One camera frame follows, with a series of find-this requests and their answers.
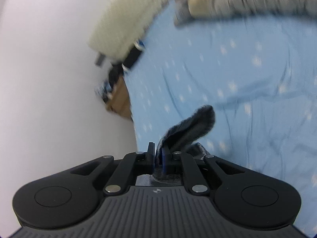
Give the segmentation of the blue denim jeans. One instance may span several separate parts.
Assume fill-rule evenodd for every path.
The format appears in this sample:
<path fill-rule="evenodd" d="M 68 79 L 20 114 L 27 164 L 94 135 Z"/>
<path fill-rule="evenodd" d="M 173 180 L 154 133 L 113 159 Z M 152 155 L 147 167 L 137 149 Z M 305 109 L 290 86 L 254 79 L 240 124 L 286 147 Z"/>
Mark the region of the blue denim jeans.
<path fill-rule="evenodd" d="M 215 124 L 215 112 L 211 105 L 200 107 L 193 115 L 169 128 L 158 142 L 155 154 L 155 169 L 149 177 L 151 186 L 180 185 L 181 170 L 178 165 L 169 166 L 164 149 L 170 153 L 190 154 L 195 159 L 207 155 L 206 149 L 197 142 L 208 134 Z"/>

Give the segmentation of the black clothes on nightstand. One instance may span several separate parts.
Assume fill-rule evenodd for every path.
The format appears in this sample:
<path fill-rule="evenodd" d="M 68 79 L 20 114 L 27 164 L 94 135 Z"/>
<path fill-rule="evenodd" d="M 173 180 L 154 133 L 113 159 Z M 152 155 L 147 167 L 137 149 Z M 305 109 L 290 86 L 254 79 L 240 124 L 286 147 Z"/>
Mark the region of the black clothes on nightstand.
<path fill-rule="evenodd" d="M 123 74 L 124 74 L 124 70 L 122 67 L 122 63 L 117 63 L 112 65 L 112 68 L 110 69 L 108 74 L 108 82 L 112 90 L 113 90 L 113 87 L 118 82 L 119 77 Z"/>

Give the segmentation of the blue white packet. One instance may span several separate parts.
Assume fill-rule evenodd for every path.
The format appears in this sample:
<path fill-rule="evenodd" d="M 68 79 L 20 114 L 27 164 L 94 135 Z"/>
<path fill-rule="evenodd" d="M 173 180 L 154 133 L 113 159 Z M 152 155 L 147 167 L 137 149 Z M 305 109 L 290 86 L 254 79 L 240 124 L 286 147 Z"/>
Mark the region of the blue white packet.
<path fill-rule="evenodd" d="M 112 99 L 112 87 L 108 80 L 104 80 L 102 84 L 95 88 L 95 94 L 104 102 L 107 103 Z"/>

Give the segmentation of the light blue star bedsheet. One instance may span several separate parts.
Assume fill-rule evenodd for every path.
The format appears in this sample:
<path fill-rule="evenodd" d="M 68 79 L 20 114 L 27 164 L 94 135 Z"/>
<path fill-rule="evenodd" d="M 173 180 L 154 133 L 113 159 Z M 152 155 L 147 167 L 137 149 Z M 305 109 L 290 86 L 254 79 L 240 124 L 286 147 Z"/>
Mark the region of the light blue star bedsheet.
<path fill-rule="evenodd" d="M 125 75 L 137 148 L 158 142 L 203 105 L 215 125 L 200 143 L 300 193 L 296 226 L 316 234 L 316 20 L 252 16 L 176 28 L 174 3 L 155 19 Z"/>

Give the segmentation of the wooden nightstand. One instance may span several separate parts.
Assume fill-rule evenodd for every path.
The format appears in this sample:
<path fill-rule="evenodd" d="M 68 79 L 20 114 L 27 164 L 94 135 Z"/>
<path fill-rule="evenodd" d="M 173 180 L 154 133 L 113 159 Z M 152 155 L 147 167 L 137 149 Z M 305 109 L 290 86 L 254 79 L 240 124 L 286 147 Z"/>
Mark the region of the wooden nightstand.
<path fill-rule="evenodd" d="M 106 103 L 106 110 L 132 120 L 130 97 L 123 77 L 119 77 L 114 86 L 112 97 Z"/>

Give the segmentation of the cream quilted headboard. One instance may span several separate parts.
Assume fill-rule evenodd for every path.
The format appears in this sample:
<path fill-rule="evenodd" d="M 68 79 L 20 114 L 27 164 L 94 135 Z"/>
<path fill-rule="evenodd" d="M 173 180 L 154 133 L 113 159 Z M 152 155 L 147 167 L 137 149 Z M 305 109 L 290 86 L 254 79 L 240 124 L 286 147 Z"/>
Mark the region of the cream quilted headboard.
<path fill-rule="evenodd" d="M 110 0 L 88 46 L 106 57 L 123 60 L 169 0 Z"/>

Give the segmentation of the black rolled cloth bundle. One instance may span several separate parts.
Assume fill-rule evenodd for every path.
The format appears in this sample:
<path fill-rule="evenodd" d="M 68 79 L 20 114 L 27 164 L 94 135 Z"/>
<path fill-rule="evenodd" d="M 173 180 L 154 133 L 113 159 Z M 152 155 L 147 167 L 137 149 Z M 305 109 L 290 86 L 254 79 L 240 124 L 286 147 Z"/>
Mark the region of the black rolled cloth bundle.
<path fill-rule="evenodd" d="M 138 58 L 144 50 L 145 46 L 141 40 L 137 40 L 136 42 L 134 42 L 132 49 L 121 64 L 123 71 L 129 71 L 133 67 L 135 62 L 137 62 Z"/>

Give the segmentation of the grey wall socket plate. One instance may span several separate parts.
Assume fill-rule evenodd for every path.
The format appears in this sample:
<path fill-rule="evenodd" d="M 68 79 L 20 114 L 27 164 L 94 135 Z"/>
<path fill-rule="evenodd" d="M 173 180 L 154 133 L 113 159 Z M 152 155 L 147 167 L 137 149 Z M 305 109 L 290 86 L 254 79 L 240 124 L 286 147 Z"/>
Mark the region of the grey wall socket plate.
<path fill-rule="evenodd" d="M 97 55 L 96 61 L 95 61 L 95 65 L 98 67 L 101 67 L 103 65 L 103 62 L 105 60 L 106 56 L 102 53 L 99 53 Z"/>

